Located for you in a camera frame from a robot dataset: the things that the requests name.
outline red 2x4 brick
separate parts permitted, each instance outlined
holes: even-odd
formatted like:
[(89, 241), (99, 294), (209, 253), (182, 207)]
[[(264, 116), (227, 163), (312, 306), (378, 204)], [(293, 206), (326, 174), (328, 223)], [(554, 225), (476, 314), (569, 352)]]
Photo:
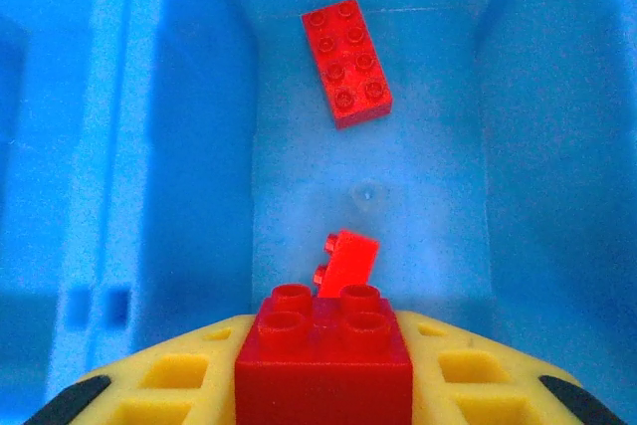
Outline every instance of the red 2x4 brick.
[(336, 128), (391, 112), (391, 91), (355, 0), (303, 16)]

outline blue plastic surface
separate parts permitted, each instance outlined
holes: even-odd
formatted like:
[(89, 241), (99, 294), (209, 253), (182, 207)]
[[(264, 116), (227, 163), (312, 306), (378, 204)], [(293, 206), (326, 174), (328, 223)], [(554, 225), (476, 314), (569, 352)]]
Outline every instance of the blue plastic surface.
[(337, 1), (0, 0), (0, 424), (340, 228), (637, 422), (637, 0), (358, 0), (394, 108), (344, 131), (299, 18)]

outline red 2x2 brick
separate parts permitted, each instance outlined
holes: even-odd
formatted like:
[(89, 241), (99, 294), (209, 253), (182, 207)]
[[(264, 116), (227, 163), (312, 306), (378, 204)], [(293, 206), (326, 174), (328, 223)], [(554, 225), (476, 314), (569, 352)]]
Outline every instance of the red 2x2 brick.
[(235, 362), (237, 425), (407, 425), (412, 364), (388, 300), (350, 285), (337, 299), (273, 290)]
[(336, 128), (391, 112), (391, 91), (355, 0), (303, 16)]

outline yellow plastic base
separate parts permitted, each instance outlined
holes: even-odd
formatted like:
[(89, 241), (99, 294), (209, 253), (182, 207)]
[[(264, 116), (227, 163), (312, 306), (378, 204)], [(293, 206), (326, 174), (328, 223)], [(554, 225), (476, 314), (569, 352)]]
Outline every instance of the yellow plastic base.
[[(538, 380), (577, 384), (563, 370), (434, 319), (397, 316), (414, 367), (415, 425), (580, 425)], [(83, 379), (106, 374), (112, 384), (73, 425), (235, 424), (234, 361), (254, 318), (223, 320), (94, 370)]]
[(419, 314), (397, 313), (414, 367), (414, 425), (581, 425), (538, 378), (563, 370)]

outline black rubber piece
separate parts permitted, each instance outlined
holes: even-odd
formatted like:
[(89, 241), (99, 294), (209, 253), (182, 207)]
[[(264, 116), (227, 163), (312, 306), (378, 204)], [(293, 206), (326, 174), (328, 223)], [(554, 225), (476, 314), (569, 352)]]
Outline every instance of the black rubber piece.
[(577, 385), (550, 375), (543, 375), (539, 381), (584, 425), (628, 425)]
[(24, 425), (69, 425), (110, 385), (110, 377), (97, 375), (65, 388)]

